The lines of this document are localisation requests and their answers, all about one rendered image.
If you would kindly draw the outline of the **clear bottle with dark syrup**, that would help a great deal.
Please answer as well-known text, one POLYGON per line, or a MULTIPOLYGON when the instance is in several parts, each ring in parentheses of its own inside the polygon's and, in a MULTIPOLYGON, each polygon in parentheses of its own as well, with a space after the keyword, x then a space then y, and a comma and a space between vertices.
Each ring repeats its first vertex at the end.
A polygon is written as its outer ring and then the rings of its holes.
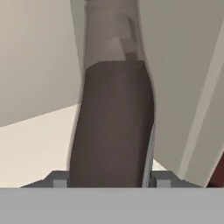
POLYGON ((69 163, 72 187, 146 187, 155 104, 139 0, 84 0, 80 110, 69 163))

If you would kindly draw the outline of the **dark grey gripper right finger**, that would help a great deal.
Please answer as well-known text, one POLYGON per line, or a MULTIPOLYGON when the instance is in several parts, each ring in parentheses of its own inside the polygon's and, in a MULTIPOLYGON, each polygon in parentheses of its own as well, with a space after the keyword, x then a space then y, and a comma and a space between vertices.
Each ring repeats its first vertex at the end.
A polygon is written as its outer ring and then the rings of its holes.
POLYGON ((150 173, 149 187, 197 187, 197 185, 178 178, 172 171, 152 171, 150 173))

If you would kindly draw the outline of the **beige cabinet door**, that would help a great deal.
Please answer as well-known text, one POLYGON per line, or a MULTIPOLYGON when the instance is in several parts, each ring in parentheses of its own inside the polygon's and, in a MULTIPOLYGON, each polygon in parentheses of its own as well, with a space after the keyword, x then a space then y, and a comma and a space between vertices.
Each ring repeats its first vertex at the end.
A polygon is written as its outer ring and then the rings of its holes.
POLYGON ((201 89, 178 168, 181 179, 205 187, 224 152, 224 21, 201 89))

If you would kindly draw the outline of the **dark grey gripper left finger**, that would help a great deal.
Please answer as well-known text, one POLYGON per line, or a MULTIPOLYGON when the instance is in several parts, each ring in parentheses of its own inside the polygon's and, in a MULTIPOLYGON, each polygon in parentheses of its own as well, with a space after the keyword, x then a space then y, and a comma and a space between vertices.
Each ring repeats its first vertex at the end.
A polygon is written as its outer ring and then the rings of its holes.
POLYGON ((27 188, 68 188, 69 171, 51 171, 44 179, 35 181, 28 185, 27 188))

